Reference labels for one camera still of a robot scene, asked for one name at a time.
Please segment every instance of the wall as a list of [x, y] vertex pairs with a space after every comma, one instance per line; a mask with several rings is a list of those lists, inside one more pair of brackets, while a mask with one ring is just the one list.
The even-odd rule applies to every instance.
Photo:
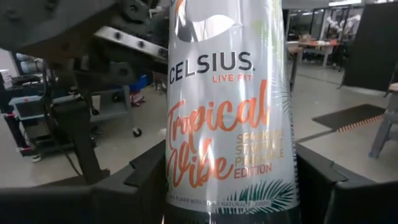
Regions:
[[8, 69], [12, 77], [18, 76], [18, 71], [15, 67], [14, 61], [10, 52], [0, 49], [0, 70]]

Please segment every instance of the white can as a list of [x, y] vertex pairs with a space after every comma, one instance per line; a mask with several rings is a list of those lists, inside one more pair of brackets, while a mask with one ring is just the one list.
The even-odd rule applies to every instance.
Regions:
[[173, 0], [166, 223], [298, 223], [280, 0]]

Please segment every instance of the concrete floor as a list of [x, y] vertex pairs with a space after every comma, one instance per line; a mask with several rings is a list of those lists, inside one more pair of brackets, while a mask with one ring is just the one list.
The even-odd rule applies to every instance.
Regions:
[[[388, 99], [376, 95], [365, 95], [348, 88], [337, 90], [343, 72], [322, 69], [318, 65], [301, 65], [298, 68], [292, 99], [294, 131], [296, 140], [328, 131], [312, 121], [312, 118], [361, 104], [385, 107]], [[104, 134], [95, 149], [101, 168], [114, 173], [146, 150], [160, 142], [164, 136], [166, 102], [153, 88], [146, 88], [147, 103], [134, 108], [136, 126], [143, 135], [134, 138], [125, 118], [104, 123]], [[398, 179], [398, 143], [388, 142], [379, 159], [370, 159], [368, 152], [379, 123], [362, 126], [345, 133], [332, 133], [302, 144], [337, 164], [378, 182]], [[0, 119], [0, 187], [28, 187], [46, 184], [75, 176], [64, 155], [43, 158], [32, 163], [14, 149], [12, 136]], [[76, 157], [71, 154], [75, 164]]]

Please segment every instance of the bolt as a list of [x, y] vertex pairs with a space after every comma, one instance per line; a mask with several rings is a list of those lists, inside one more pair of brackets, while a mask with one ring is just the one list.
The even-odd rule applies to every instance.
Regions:
[[45, 3], [45, 8], [48, 9], [49, 11], [52, 11], [55, 9], [55, 6], [57, 5], [58, 0], [47, 0]]
[[69, 43], [64, 43], [63, 45], [62, 45], [62, 50], [69, 50], [69, 47], [70, 47], [70, 45], [69, 45]]
[[167, 57], [167, 51], [164, 49], [159, 49], [158, 51], [159, 56], [166, 58]]
[[120, 39], [122, 38], [122, 35], [121, 35], [119, 32], [115, 32], [115, 33], [114, 33], [114, 38], [115, 38], [116, 40], [120, 40]]
[[132, 12], [137, 12], [137, 11], [138, 11], [138, 8], [137, 8], [137, 6], [135, 6], [135, 5], [130, 5], [130, 10], [131, 10]]
[[6, 15], [10, 20], [17, 20], [19, 18], [18, 12], [12, 8], [6, 10]]
[[141, 48], [141, 49], [144, 48], [145, 47], [144, 41], [139, 41], [138, 42], [138, 47]]

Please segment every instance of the palm leaf graphic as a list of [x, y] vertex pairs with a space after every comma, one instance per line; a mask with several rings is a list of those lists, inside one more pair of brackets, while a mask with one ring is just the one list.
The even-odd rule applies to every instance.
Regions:
[[226, 215], [280, 212], [293, 202], [294, 190], [293, 184], [283, 183], [282, 180], [252, 184], [242, 189], [240, 193], [231, 194], [224, 201], [246, 203], [269, 201], [268, 205], [246, 208], [218, 207], [216, 212]]

